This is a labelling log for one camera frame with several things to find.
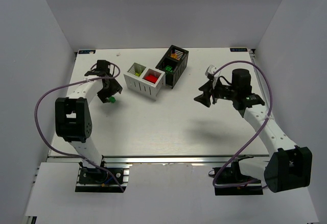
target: gray wall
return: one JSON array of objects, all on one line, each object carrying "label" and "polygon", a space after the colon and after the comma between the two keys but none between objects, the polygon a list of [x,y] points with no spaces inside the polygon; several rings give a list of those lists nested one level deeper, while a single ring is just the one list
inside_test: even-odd
[{"label": "gray wall", "polygon": [[313,153],[309,191],[320,223],[327,223],[326,21],[327,0],[283,0],[256,52],[277,122]]},{"label": "gray wall", "polygon": [[[0,223],[20,223],[47,148],[34,124],[38,98],[67,82],[74,53],[45,0],[0,0]],[[48,139],[54,132],[54,99],[41,105]]]},{"label": "gray wall", "polygon": [[46,0],[72,48],[254,48],[282,0]]}]

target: red block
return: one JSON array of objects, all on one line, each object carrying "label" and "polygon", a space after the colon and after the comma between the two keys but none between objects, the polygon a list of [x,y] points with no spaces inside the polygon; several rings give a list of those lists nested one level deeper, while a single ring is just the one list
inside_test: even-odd
[{"label": "red block", "polygon": [[149,75],[149,76],[145,77],[144,79],[151,82],[151,83],[153,83],[153,84],[155,84],[155,82],[157,82],[157,80],[158,80],[158,78],[153,76],[153,75]]}]

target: purple cable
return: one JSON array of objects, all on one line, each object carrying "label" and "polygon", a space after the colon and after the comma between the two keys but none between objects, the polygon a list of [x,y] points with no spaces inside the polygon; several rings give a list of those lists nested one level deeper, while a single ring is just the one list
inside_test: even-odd
[{"label": "purple cable", "polygon": [[220,176],[220,174],[222,173],[222,171],[227,167],[228,164],[230,164],[247,146],[250,145],[251,142],[253,142],[257,136],[260,134],[260,132],[264,129],[264,127],[266,126],[266,124],[268,123],[268,120],[269,120],[269,116],[271,114],[271,110],[272,110],[272,91],[271,91],[271,87],[269,85],[269,82],[267,80],[267,77],[265,76],[265,74],[262,72],[262,70],[256,66],[255,64],[253,64],[252,62],[248,62],[248,61],[232,61],[232,62],[229,62],[229,63],[226,63],[225,65],[221,66],[220,68],[218,68],[217,71],[214,72],[213,76],[215,76],[215,74],[217,74],[219,71],[221,71],[223,68],[231,65],[231,64],[234,64],[234,63],[247,63],[247,64],[250,64],[252,65],[253,67],[255,67],[262,75],[262,77],[264,78],[266,84],[267,84],[267,87],[268,87],[268,91],[269,91],[269,97],[270,97],[270,101],[269,101],[269,109],[268,109],[268,112],[267,112],[267,118],[265,119],[265,121],[263,122],[263,124],[260,126],[260,128],[258,129],[258,131],[255,133],[254,136],[251,137],[250,140],[248,140],[248,142],[246,144],[244,144],[244,146],[242,146],[224,165],[223,167],[220,168],[220,170],[217,172],[217,174],[215,175],[214,177],[214,180],[213,180],[213,186],[215,188],[229,188],[229,187],[240,187],[240,186],[243,186],[243,185],[247,185],[247,184],[251,184],[251,183],[254,183],[256,182],[257,180],[254,179],[254,180],[251,180],[251,181],[248,181],[248,182],[243,182],[243,183],[233,183],[233,184],[226,184],[226,185],[216,185],[216,181],[218,179],[218,177]]},{"label": "purple cable", "polygon": [[[89,79],[88,81],[94,81],[94,80],[111,80],[111,79],[115,79],[118,77],[118,75],[121,73],[121,70],[120,68],[114,64],[114,63],[111,63],[111,65],[113,65],[114,67],[116,67],[118,69],[118,74],[113,76],[113,77],[96,77],[96,78],[92,78],[92,79]],[[103,167],[100,167],[98,165],[96,165],[94,162],[88,160],[85,156],[83,155],[78,155],[78,154],[69,154],[69,153],[65,153],[65,152],[62,152],[60,150],[57,150],[55,149],[53,146],[51,146],[51,144],[46,140],[45,136],[43,135],[43,132],[40,128],[40,124],[39,124],[39,120],[38,120],[38,116],[37,116],[37,112],[38,112],[38,109],[39,109],[39,106],[40,106],[40,103],[41,101],[47,96],[49,95],[50,93],[56,91],[56,90],[60,90],[60,89],[63,89],[63,88],[67,88],[69,86],[74,86],[74,85],[80,85],[80,84],[84,84],[86,82],[88,82],[87,80],[83,80],[83,81],[78,81],[78,82],[75,82],[75,83],[72,83],[72,84],[68,84],[68,85],[62,85],[62,86],[59,86],[57,88],[54,88],[52,90],[49,90],[47,91],[45,94],[43,94],[43,96],[41,96],[41,98],[37,101],[36,105],[35,105],[35,110],[34,110],[34,120],[35,120],[35,125],[36,125],[36,129],[38,131],[38,133],[40,134],[40,137],[42,138],[43,142],[48,146],[48,148],[50,148],[51,150],[55,151],[56,153],[59,153],[59,154],[62,154],[62,155],[65,155],[65,156],[69,156],[69,157],[76,157],[76,158],[81,158],[83,160],[85,160],[86,162],[88,162],[90,165],[93,165],[95,168],[98,168],[100,170],[103,170],[105,172],[107,172],[113,179],[114,181],[117,183],[117,185],[119,186],[119,188],[121,189],[122,192],[124,192],[124,189],[123,187],[121,186],[121,184],[118,182],[118,180],[116,179],[116,177],[113,175],[113,173],[111,173],[110,170],[107,170],[106,168],[103,168]]]}]

